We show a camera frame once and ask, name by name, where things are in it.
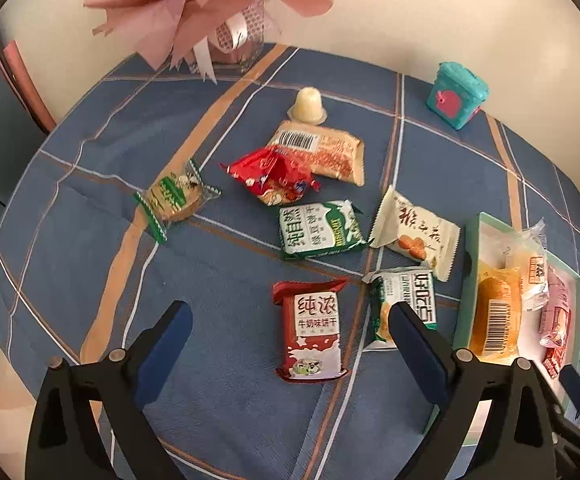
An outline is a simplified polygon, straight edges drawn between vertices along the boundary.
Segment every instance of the flower bouquet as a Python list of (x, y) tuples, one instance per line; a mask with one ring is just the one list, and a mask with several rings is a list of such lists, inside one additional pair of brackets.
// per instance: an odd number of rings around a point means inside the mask
[[(281, 0), (302, 16), (324, 14), (332, 0)], [(154, 69), (171, 54), (170, 68), (185, 59), (193, 72), (216, 83), (213, 63), (247, 70), (263, 46), (265, 0), (86, 0), (105, 9), (94, 29), (121, 34)]]

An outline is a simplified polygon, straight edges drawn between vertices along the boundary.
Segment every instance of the silver bolt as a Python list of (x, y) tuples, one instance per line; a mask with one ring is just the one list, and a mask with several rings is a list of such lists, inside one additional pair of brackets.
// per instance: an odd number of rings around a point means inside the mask
[(52, 370), (56, 370), (62, 364), (63, 364), (63, 358), (62, 357), (58, 357), (57, 355), (55, 355), (55, 356), (50, 357), (50, 362), (48, 363), (48, 366)]
[(456, 351), (456, 358), (459, 361), (463, 361), (464, 363), (469, 363), (470, 361), (472, 361), (472, 352), (470, 352), (465, 348), (459, 348)]
[(123, 361), (125, 359), (125, 350), (122, 348), (117, 348), (112, 350), (108, 355), (110, 361), (113, 363), (118, 363), (119, 361)]
[(521, 368), (521, 370), (529, 370), (532, 367), (528, 359), (525, 357), (519, 357), (519, 359), (516, 360), (516, 365)]

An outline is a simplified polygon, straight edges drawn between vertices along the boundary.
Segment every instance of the beige wall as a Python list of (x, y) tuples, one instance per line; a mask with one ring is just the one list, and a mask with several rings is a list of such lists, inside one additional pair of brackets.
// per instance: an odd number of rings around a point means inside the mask
[[(83, 0), (10, 0), (0, 13), (58, 119), (128, 52), (93, 38)], [(279, 2), (281, 41), (428, 81), (457, 60), (490, 85), (486, 109), (549, 156), (580, 189), (580, 13), (570, 0), (335, 0), (304, 20)]]

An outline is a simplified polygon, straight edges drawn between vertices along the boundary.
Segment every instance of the blue tablecloth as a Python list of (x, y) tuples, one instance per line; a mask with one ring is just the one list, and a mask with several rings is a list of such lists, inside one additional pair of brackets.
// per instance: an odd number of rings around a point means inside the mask
[[(391, 479), (430, 413), (398, 352), (361, 354), (367, 300), (359, 277), (409, 265), (386, 250), (283, 262), (278, 218), (219, 167), (265, 145), (296, 91), (316, 86), (325, 126), (365, 142), (364, 187), (320, 178), (307, 201), (353, 200), (368, 234), (388, 184), (460, 226), (481, 211), (547, 225), (548, 248), (580, 274), (580, 194), (550, 160), (478, 113), (456, 132), (429, 111), (430, 85), (342, 57), (268, 45), (243, 76), (217, 85), (153, 73), (131, 57), (93, 88), (36, 154), (0, 224), (0, 345), (37, 394), (49, 357), (97, 360), (129, 346), (172, 300), (195, 325), (157, 402), (145, 410), (189, 479)], [(189, 153), (223, 190), (157, 246), (132, 192)], [(438, 329), (451, 339), (464, 237), (450, 280), (435, 282)], [(340, 294), (347, 377), (283, 382), (271, 285), (347, 275)], [(112, 446), (109, 424), (100, 419)], [(462, 451), (456, 472), (471, 449)], [(114, 466), (131, 478), (118, 446)]]

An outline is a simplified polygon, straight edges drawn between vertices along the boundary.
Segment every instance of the pink snack package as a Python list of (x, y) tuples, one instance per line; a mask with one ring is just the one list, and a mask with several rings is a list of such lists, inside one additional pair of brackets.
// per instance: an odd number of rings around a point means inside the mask
[(548, 268), (548, 289), (550, 298), (541, 311), (540, 343), (547, 348), (564, 348), (570, 320), (570, 290), (552, 267)]

